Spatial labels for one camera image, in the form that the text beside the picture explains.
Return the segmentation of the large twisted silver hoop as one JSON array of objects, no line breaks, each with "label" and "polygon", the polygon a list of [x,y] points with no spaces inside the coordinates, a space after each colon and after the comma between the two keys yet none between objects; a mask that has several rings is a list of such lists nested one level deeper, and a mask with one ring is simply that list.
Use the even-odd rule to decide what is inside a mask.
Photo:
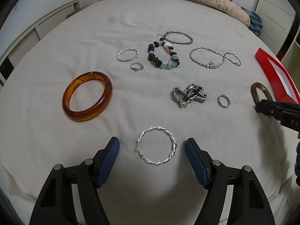
[{"label": "large twisted silver hoop", "polygon": [[174,157],[177,142],[174,134],[165,127],[148,127],[136,140],[135,152],[147,164],[158,166]]}]

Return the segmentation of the white bed sheet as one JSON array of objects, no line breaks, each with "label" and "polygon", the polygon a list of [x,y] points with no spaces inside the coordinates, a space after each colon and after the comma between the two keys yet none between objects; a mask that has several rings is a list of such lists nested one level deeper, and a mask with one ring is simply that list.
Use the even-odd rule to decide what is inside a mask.
[{"label": "white bed sheet", "polygon": [[[161,41],[167,31],[191,45]],[[254,109],[250,87],[269,87],[255,59],[265,43],[244,24],[184,0],[104,0],[67,19],[28,52],[1,90],[1,189],[24,224],[57,164],[78,165],[111,137],[120,150],[99,189],[111,224],[194,224],[206,196],[185,153],[192,137],[229,167],[249,165],[276,224],[299,204],[297,133]],[[97,117],[73,121],[67,86],[102,72],[112,97]],[[177,148],[153,166],[136,153],[141,132],[167,128]]]}]

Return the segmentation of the red jewelry box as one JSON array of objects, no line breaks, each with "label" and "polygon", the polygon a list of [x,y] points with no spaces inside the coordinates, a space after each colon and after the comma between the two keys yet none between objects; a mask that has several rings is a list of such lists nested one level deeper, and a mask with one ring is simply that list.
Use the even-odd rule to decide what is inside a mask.
[{"label": "red jewelry box", "polygon": [[258,48],[255,58],[263,69],[278,102],[299,104],[299,91],[283,65]]}]

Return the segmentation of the white wardrobe door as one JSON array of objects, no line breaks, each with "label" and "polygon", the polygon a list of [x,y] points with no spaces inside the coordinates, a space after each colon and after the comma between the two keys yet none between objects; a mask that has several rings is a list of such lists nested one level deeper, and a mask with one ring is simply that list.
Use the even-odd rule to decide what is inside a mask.
[{"label": "white wardrobe door", "polygon": [[295,10],[288,0],[258,0],[255,12],[263,25],[259,38],[277,54],[290,32]]}]

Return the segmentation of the blue clothing pile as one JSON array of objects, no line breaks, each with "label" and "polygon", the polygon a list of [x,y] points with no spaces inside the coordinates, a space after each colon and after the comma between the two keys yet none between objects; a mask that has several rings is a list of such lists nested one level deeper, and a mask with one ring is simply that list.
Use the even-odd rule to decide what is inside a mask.
[{"label": "blue clothing pile", "polygon": [[241,7],[241,9],[244,10],[250,18],[250,25],[248,26],[248,29],[251,32],[253,32],[257,37],[260,36],[263,29],[262,19],[260,15],[256,12],[247,10],[244,7]]}]

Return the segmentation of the amber resin bangle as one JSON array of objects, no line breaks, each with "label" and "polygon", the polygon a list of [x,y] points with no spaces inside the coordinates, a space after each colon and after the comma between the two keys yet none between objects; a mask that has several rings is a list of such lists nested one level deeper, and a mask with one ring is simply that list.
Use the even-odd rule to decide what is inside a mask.
[{"label": "amber resin bangle", "polygon": [[88,121],[97,117],[108,106],[112,97],[109,77],[97,71],[76,77],[65,89],[62,108],[73,121]]}]

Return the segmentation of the white low cabinet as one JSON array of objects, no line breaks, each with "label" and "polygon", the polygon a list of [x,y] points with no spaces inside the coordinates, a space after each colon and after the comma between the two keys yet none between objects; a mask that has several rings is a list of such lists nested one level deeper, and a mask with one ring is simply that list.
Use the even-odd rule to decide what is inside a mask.
[{"label": "white low cabinet", "polygon": [[80,10],[79,0],[70,1],[47,13],[25,29],[1,55],[1,64],[10,62],[13,71],[20,60],[51,30]]}]

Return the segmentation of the thin silver bangle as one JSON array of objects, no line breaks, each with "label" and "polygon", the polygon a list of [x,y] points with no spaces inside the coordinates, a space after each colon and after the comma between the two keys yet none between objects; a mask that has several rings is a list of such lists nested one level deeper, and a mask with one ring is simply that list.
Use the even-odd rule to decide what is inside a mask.
[{"label": "thin silver bangle", "polygon": [[161,41],[177,45],[191,45],[194,42],[193,38],[189,34],[180,31],[167,31],[164,34],[158,34],[157,37]]}]

